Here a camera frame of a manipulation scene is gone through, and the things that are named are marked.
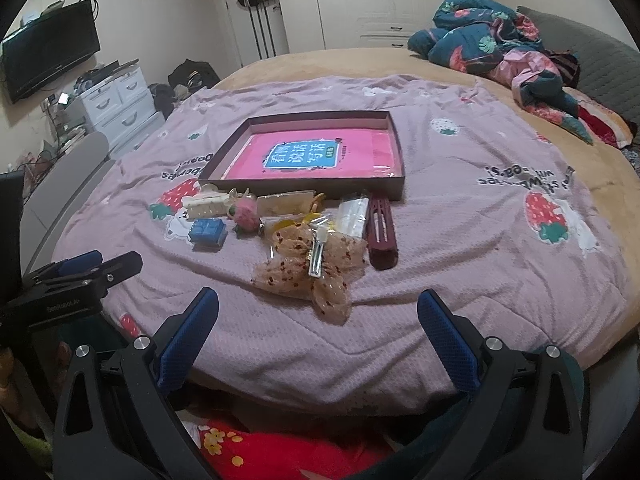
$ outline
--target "red cloth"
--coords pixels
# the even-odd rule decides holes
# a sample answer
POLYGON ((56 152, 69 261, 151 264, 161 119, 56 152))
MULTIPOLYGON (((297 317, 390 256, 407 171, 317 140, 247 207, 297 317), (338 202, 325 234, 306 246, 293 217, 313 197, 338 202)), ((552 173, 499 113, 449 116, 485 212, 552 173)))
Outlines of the red cloth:
POLYGON ((595 115, 591 115, 585 108, 578 106, 578 117, 580 117, 590 130, 600 138, 603 142, 610 144, 611 146, 618 147, 618 140, 616 134, 609 128, 601 119, 595 115))
POLYGON ((339 480, 393 453, 382 438, 364 431, 331 440, 320 434, 246 433, 224 420, 200 428, 202 454, 222 480, 305 480, 300 470, 339 480))

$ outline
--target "open box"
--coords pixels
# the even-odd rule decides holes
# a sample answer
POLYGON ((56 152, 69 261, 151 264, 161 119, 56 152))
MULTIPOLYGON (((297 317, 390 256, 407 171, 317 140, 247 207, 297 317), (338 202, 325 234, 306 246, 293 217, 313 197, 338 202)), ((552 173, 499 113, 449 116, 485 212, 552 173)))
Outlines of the open box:
POLYGON ((401 200, 404 163, 389 112, 305 112, 247 119, 201 184, 257 196, 313 189, 329 199, 368 190, 401 200))

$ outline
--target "flat screen tv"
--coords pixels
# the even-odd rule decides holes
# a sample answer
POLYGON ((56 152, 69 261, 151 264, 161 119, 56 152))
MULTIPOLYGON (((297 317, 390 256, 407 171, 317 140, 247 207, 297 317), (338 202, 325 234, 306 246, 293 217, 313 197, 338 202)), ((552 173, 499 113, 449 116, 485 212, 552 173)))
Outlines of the flat screen tv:
POLYGON ((12 102, 24 99, 100 50, 91 1, 54 10, 2 41, 2 71, 12 102))

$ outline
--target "silver bolt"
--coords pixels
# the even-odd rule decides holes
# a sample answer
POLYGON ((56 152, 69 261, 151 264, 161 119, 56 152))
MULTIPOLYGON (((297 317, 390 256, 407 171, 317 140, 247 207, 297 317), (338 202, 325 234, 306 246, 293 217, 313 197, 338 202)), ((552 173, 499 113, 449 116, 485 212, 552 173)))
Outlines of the silver bolt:
POLYGON ((149 339, 146 335, 141 335, 138 339, 133 342, 133 348, 136 350, 144 350, 151 343, 151 339, 149 339))
POLYGON ((76 348, 76 355, 78 357, 84 357, 88 353, 89 353, 89 345, 80 345, 78 348, 76 348))
POLYGON ((489 350, 498 351, 502 350, 503 344, 497 337, 489 337, 486 340, 486 346, 489 350))
POLYGON ((556 358, 560 357, 560 349, 557 346, 553 346, 553 345, 548 346, 548 347, 546 347, 546 354, 549 357, 551 357, 553 359, 556 359, 556 358))

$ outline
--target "maroon hair clip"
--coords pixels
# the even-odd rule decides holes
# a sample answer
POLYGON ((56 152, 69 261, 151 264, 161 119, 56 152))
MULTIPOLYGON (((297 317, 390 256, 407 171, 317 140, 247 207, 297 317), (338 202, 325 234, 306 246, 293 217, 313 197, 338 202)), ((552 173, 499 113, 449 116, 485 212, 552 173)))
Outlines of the maroon hair clip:
POLYGON ((375 269, 392 269, 398 264, 398 244, 388 198, 374 196, 369 200, 367 242, 369 261, 375 269))

